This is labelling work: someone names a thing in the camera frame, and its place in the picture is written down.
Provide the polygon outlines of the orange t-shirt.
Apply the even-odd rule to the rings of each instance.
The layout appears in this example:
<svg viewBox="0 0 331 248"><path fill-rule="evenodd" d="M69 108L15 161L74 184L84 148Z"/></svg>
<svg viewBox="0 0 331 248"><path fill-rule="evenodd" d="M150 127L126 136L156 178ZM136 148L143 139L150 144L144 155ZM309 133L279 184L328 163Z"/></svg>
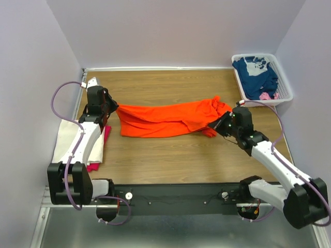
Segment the orange t-shirt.
<svg viewBox="0 0 331 248"><path fill-rule="evenodd" d="M232 108L219 96L201 101L166 106L134 106L121 104L116 113L121 135L139 138L166 138L201 132L217 136L208 124Z"/></svg>

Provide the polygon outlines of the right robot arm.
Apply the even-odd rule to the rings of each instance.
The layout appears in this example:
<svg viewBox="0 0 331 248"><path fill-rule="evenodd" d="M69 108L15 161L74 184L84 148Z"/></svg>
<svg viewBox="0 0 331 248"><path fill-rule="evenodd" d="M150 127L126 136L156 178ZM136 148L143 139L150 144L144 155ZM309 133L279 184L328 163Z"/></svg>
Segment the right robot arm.
<svg viewBox="0 0 331 248"><path fill-rule="evenodd" d="M223 137L234 137L239 148L264 165L281 184L277 187L259 176L246 178L239 183L241 200L256 198L272 205L296 229L319 226L319 220L330 218L326 183L300 171L277 151L275 143L255 130L248 108L238 105L208 127Z"/></svg>

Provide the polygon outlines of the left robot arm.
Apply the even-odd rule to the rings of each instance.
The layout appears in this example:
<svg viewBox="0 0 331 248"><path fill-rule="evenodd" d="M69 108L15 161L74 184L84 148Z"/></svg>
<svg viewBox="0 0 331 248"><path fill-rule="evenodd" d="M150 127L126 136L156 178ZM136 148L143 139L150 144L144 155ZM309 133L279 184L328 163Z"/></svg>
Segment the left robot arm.
<svg viewBox="0 0 331 248"><path fill-rule="evenodd" d="M87 105L79 120L71 123L78 131L67 152L47 169L51 202L54 205L72 205L81 210L94 198L113 198L114 185L110 179L91 180L87 161L92 148L102 134L110 115L118 104L100 85L86 86Z"/></svg>

